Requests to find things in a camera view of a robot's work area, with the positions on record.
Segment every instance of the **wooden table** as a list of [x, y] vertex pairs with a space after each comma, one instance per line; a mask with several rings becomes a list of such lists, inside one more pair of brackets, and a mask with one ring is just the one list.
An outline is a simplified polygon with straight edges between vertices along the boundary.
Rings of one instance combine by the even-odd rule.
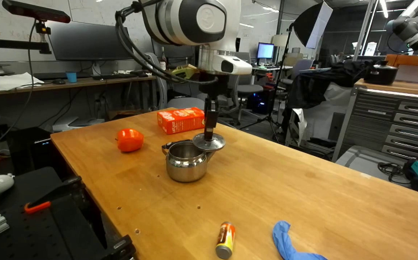
[[392, 85], [387, 86], [387, 85], [383, 85], [383, 84], [379, 84], [379, 85], [368, 84], [368, 83], [364, 82], [363, 79], [361, 79], [355, 84], [356, 85], [364, 85], [368, 89], [401, 92], [401, 93], [405, 93], [405, 94], [418, 95], [418, 83], [395, 81]]
[[[85, 78], [85, 79], [77, 79], [76, 83], [69, 83], [66, 80], [66, 84], [43, 84], [39, 87], [34, 87], [34, 91], [46, 91], [46, 90], [54, 90], [54, 89], [64, 89], [64, 88], [74, 88], [74, 87], [86, 87], [86, 86], [99, 86], [104, 84], [117, 84], [117, 83], [128, 83], [128, 82], [141, 82], [141, 81], [152, 81], [155, 80], [156, 77], [151, 76], [147, 78], [127, 78], [127, 79], [107, 79], [105, 81], [97, 81], [92, 78]], [[12, 89], [9, 91], [0, 91], [0, 95], [4, 94], [14, 94], [14, 93], [22, 93], [22, 92], [30, 92], [31, 87], [25, 88], [18, 88]]]
[[[141, 150], [121, 153], [116, 133], [134, 128]], [[222, 222], [236, 238], [231, 260], [280, 260], [272, 239], [292, 224], [298, 251], [328, 259], [418, 259], [418, 192], [218, 125], [227, 141], [194, 183], [171, 180], [156, 112], [52, 135], [72, 170], [141, 260], [215, 260]]]

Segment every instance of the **black optical breadboard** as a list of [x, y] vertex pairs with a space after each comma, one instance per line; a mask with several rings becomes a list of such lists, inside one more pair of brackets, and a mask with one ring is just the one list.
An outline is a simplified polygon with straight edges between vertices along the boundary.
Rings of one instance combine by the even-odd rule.
[[72, 259], [49, 208], [26, 214], [19, 205], [0, 214], [9, 225], [0, 234], [0, 260]]

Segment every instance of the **orange box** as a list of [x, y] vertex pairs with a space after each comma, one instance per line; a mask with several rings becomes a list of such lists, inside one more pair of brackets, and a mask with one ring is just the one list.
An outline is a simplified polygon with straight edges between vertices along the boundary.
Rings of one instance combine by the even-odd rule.
[[204, 128], [204, 111], [197, 107], [158, 112], [158, 125], [168, 135]]

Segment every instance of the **black speaker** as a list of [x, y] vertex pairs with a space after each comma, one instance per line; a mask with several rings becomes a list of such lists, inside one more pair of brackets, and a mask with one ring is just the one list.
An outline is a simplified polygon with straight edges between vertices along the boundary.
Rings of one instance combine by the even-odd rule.
[[241, 38], [236, 38], [236, 52], [239, 52], [240, 45], [241, 45]]

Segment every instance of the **kettle handle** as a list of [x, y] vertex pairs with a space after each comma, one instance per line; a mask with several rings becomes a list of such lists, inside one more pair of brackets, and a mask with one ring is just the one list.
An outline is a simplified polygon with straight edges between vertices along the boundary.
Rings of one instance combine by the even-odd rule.
[[191, 141], [192, 142], [192, 140], [187, 139], [187, 140], [179, 140], [177, 142], [166, 143], [165, 145], [162, 146], [162, 153], [164, 153], [164, 155], [167, 155], [167, 151], [166, 150], [169, 150], [172, 145], [174, 145], [176, 143], [182, 143], [182, 142], [188, 142], [188, 141]]

